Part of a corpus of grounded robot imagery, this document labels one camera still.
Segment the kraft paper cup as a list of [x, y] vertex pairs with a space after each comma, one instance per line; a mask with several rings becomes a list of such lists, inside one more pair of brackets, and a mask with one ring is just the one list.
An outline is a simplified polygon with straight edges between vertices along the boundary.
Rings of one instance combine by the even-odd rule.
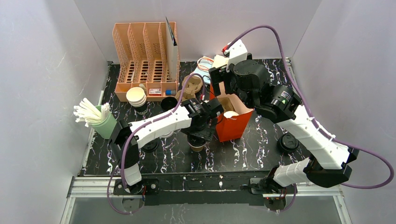
[[223, 113], [223, 116], [226, 119], [236, 120], [238, 118], [239, 114], [235, 111], [227, 111], [227, 112]]
[[205, 147], [205, 144], [199, 145], [199, 146], [190, 145], [190, 149], [194, 152], [200, 152], [204, 149], [204, 147]]

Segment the brown pulp cup carrier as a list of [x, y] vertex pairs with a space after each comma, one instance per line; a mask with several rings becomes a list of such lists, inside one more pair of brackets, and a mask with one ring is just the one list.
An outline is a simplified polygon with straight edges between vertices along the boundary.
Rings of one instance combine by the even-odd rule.
[[230, 98], [219, 98], [218, 100], [221, 103], [224, 112], [235, 111]]
[[179, 90], [175, 95], [177, 100], [179, 100], [180, 96], [182, 96], [182, 101], [196, 98], [196, 93], [203, 87], [203, 81], [200, 75], [194, 75], [189, 80], [185, 77], [182, 86], [184, 86], [185, 83], [187, 83], [187, 85], [185, 86], [184, 92], [181, 93], [182, 90]]

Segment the orange paper bag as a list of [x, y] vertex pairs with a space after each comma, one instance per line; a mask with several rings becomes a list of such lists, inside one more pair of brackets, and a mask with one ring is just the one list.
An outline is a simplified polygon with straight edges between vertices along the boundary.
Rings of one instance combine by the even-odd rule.
[[242, 137], [248, 125], [253, 109], [247, 108], [236, 94], [226, 94], [224, 83], [219, 84], [220, 95], [216, 98], [230, 98], [235, 112], [239, 114], [236, 120], [226, 119], [220, 115], [220, 123], [216, 125], [216, 132], [220, 142], [235, 140]]

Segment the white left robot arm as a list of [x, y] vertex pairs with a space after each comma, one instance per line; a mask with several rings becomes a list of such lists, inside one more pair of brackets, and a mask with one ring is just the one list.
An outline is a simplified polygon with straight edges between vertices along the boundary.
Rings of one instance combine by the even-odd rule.
[[159, 115], [128, 125], [119, 121], [109, 139], [109, 146], [119, 151], [122, 186], [133, 186], [142, 180], [138, 166], [139, 150], [149, 142], [172, 131], [186, 134], [191, 148], [203, 147], [212, 140], [217, 118], [224, 109], [217, 98], [202, 101], [191, 98]]

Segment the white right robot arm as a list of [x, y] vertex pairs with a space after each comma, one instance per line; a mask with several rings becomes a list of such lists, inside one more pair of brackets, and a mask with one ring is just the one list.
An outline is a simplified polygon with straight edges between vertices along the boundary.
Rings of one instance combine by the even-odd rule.
[[236, 96], [246, 108], [285, 129], [311, 153], [303, 161], [273, 168], [265, 179], [267, 185], [287, 187], [312, 182], [329, 188], [349, 180], [349, 163], [357, 158], [352, 147], [335, 139], [307, 113], [294, 89], [273, 85], [269, 71], [252, 59], [244, 43], [237, 40], [223, 50], [226, 64], [209, 70], [214, 96]]

